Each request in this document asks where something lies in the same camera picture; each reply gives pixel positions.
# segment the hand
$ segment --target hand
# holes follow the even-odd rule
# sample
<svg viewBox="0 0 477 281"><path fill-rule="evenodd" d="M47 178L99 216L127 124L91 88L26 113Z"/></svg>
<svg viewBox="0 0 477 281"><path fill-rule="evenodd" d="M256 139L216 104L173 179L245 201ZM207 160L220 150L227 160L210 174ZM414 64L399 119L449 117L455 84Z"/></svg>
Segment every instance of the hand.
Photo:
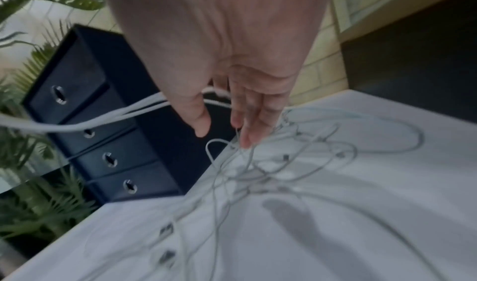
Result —
<svg viewBox="0 0 477 281"><path fill-rule="evenodd" d="M197 136L210 128L201 90L230 84L240 145L275 126L328 0L108 0L159 89Z"/></svg>

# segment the white table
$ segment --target white table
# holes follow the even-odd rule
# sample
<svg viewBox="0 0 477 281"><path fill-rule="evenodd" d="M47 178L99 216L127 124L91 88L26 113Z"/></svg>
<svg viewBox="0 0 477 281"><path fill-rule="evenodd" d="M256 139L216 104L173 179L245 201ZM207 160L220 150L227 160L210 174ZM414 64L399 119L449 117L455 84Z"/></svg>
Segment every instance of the white table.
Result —
<svg viewBox="0 0 477 281"><path fill-rule="evenodd" d="M359 205L384 218L449 280L476 280L477 126L354 91L313 105L399 119L424 131L425 143L417 150L359 154L352 163L327 167L305 182L323 195ZM404 129L380 121L346 123L337 136L360 148L392 150L415 139ZM262 151L280 156L298 146L298 142L281 142L268 144ZM298 161L286 173L303 174L314 160L323 159ZM206 176L211 174L211 169L206 172ZM211 185L206 176L192 192ZM160 218L164 213L161 209L181 199L107 204L7 280L76 281L114 251L147 240L148 234L167 222ZM189 250L209 234L210 209L204 207L181 221ZM163 243L163 248L176 249L177 245L172 238ZM209 240L191 261L191 280L206 280L212 254L213 242ZM180 279L175 268L172 272L152 271L151 257L155 257L153 252L146 251L115 261L115 266L97 280ZM249 196L232 206L220 229L214 280L436 279L400 241L358 213L319 200L265 194Z"/></svg>

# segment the navy blue drawer cabinet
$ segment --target navy blue drawer cabinet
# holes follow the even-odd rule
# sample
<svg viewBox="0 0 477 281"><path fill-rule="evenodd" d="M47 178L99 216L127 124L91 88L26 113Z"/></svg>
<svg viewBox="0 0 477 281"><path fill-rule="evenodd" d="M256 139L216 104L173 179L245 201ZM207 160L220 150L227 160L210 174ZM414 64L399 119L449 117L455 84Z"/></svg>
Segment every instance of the navy blue drawer cabinet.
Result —
<svg viewBox="0 0 477 281"><path fill-rule="evenodd" d="M159 92L122 35L75 25L25 97L38 122L76 124ZM214 94L210 99L227 102ZM209 167L205 144L231 140L230 110L207 105L197 138L170 107L81 132L49 134L102 203L185 194ZM217 156L225 146L212 144Z"/></svg>

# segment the drawer pull hole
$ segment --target drawer pull hole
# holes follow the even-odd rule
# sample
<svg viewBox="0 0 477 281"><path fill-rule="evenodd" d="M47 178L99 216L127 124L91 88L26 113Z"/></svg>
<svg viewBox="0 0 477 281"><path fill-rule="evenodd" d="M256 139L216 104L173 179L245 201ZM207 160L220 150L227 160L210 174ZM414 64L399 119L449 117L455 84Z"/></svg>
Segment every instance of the drawer pull hole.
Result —
<svg viewBox="0 0 477 281"><path fill-rule="evenodd" d="M138 191L138 186L136 186L131 180L125 180L123 187L129 194L135 194Z"/></svg>
<svg viewBox="0 0 477 281"><path fill-rule="evenodd" d="M94 137L94 135L95 135L95 132L92 131L91 129L85 129L83 131L83 136L87 139L90 139L90 138Z"/></svg>
<svg viewBox="0 0 477 281"><path fill-rule="evenodd" d="M65 92L61 86L53 85L51 87L51 94L53 95L53 98L55 98L56 103L61 105L66 104Z"/></svg>
<svg viewBox="0 0 477 281"><path fill-rule="evenodd" d="M106 165L111 168L118 165L118 160L115 159L110 152L105 152L103 154L103 161L106 162Z"/></svg>

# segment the drawer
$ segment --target drawer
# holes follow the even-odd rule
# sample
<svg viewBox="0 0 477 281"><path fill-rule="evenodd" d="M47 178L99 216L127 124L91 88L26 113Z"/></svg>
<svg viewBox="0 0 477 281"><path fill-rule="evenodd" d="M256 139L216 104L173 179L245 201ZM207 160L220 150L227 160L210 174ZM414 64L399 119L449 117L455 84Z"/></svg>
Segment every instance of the drawer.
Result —
<svg viewBox="0 0 477 281"><path fill-rule="evenodd" d="M72 159L71 162L87 180L91 180L157 160L158 156L149 141L136 129Z"/></svg>
<svg viewBox="0 0 477 281"><path fill-rule="evenodd" d="M180 194L161 162L96 179L87 185L105 202Z"/></svg>
<svg viewBox="0 0 477 281"><path fill-rule="evenodd" d="M76 124L84 122L112 110L125 107L118 94L109 89L105 91L101 96L94 100L85 109L79 112L66 122L66 124ZM51 136L56 138L57 143L62 145L66 149L67 156L72 156L80 151L91 147L104 139L134 125L134 120L127 119L111 124L102 125L94 129L88 129L82 132L75 133L60 133L52 134Z"/></svg>
<svg viewBox="0 0 477 281"><path fill-rule="evenodd" d="M32 93L28 107L41 122L59 123L105 81L102 70L84 46L75 43Z"/></svg>

